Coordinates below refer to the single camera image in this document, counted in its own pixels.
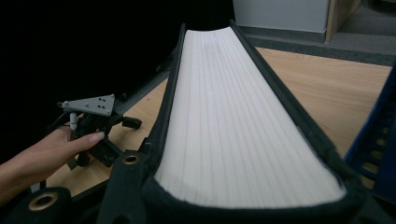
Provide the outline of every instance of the blue plastic crate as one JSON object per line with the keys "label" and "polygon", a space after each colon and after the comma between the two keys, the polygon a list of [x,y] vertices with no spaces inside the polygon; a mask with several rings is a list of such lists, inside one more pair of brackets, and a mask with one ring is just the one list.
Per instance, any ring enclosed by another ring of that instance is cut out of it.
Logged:
{"label": "blue plastic crate", "polygon": [[375,106],[345,156],[346,163],[371,180],[372,194],[396,205],[396,63]]}

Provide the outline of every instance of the human hand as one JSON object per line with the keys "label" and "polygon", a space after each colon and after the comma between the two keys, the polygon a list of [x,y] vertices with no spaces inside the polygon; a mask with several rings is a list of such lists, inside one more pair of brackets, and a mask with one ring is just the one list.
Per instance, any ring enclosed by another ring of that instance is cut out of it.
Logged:
{"label": "human hand", "polygon": [[0,165],[0,206],[31,185],[41,182],[105,137],[91,133],[70,141],[70,128],[63,126]]}

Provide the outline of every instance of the table top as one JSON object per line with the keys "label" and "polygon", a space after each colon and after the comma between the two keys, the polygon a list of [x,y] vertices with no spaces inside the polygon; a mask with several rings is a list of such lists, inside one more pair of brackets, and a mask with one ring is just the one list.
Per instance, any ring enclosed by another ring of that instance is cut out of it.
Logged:
{"label": "table top", "polygon": [[[382,91],[391,67],[355,63],[274,49],[257,48],[344,158]],[[136,150],[158,116],[167,79],[124,116],[142,120],[138,130],[114,126],[109,139],[121,150]],[[65,187],[72,196],[109,178],[111,167],[92,160],[87,167],[67,165],[47,179],[48,187]]]}

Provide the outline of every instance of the thick book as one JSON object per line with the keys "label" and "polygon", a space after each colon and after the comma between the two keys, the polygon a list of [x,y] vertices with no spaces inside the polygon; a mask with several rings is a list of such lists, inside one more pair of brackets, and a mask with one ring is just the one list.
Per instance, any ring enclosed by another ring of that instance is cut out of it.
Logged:
{"label": "thick book", "polygon": [[152,222],[348,222],[361,180],[239,27],[183,24],[147,153]]}

